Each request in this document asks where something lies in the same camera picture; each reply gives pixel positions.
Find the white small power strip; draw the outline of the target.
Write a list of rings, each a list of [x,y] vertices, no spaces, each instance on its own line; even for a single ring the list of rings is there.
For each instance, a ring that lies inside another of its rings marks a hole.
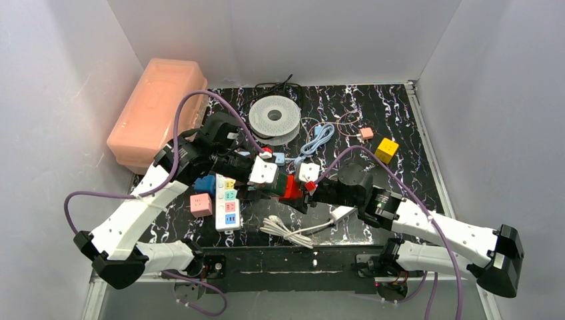
[[[330,221],[333,225],[338,224],[340,221],[348,217],[352,213],[356,213],[356,207],[339,206],[330,212]]]

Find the blue cube adapter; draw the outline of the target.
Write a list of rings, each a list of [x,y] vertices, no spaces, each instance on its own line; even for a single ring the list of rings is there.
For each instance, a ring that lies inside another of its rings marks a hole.
[[[197,178],[193,185],[193,190],[196,194],[208,194],[211,198],[215,198],[216,195],[216,176],[206,175],[201,178]]]

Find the white yellow cube adapter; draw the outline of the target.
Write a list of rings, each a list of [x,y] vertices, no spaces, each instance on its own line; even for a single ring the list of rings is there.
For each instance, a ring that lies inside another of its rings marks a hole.
[[[399,144],[397,142],[389,138],[383,138],[374,154],[381,162],[388,165],[398,151],[398,148]]]

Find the white colourful power strip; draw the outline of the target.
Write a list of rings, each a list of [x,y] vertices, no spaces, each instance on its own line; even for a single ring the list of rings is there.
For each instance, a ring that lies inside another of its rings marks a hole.
[[[240,201],[237,199],[236,181],[216,174],[215,229],[230,233],[241,228]]]

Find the light blue usb charger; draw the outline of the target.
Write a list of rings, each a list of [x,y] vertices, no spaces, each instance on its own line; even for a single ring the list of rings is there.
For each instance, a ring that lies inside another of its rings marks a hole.
[[[282,167],[286,163],[286,157],[284,153],[273,153],[273,157],[275,158],[275,164],[279,167]]]

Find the pink cube adapter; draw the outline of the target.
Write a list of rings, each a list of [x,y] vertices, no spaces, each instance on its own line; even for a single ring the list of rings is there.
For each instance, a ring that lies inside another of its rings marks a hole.
[[[208,193],[194,194],[189,197],[190,212],[194,218],[213,215],[213,202]]]

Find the red cube adapter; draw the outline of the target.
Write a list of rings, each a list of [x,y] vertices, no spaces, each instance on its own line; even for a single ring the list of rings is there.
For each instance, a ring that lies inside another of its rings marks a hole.
[[[286,185],[284,188],[284,194],[279,197],[280,200],[294,200],[301,198],[303,196],[303,190],[301,189],[300,182],[297,182],[294,175],[288,175],[286,178]]]

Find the green cube adapter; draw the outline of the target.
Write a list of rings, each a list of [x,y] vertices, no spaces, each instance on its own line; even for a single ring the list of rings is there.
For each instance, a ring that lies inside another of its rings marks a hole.
[[[283,197],[286,193],[287,180],[288,175],[279,172],[272,183],[262,184],[259,186],[258,190],[269,197]]]

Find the white plug with cable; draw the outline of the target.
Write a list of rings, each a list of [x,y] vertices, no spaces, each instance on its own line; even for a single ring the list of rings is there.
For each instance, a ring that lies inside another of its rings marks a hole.
[[[310,237],[303,235],[303,233],[307,231],[317,231],[319,229],[329,227],[333,223],[334,221],[329,219],[327,222],[320,225],[291,231],[278,216],[270,215],[263,219],[263,225],[259,228],[259,230],[268,235],[282,237],[284,240],[290,241],[297,246],[312,249],[313,240]]]

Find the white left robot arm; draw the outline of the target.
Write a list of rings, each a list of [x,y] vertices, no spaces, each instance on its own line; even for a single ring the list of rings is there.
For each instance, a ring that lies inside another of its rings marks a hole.
[[[101,279],[124,289],[146,273],[200,273],[205,255],[194,241],[143,243],[139,239],[170,203],[211,171],[233,173],[241,182],[249,180],[252,160],[231,150],[242,127],[232,115],[214,113],[200,128],[169,140],[129,198],[93,231],[74,236],[75,245]]]

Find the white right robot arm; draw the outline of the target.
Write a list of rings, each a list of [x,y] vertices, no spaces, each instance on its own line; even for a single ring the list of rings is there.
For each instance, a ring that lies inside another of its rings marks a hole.
[[[421,244],[390,238],[382,253],[367,263],[378,272],[432,271],[474,280],[484,290],[505,298],[518,293],[524,250],[518,231],[463,223],[415,200],[378,187],[370,173],[355,163],[339,170],[335,180],[322,177],[314,163],[298,166],[304,204],[352,207],[365,224],[412,235]]]

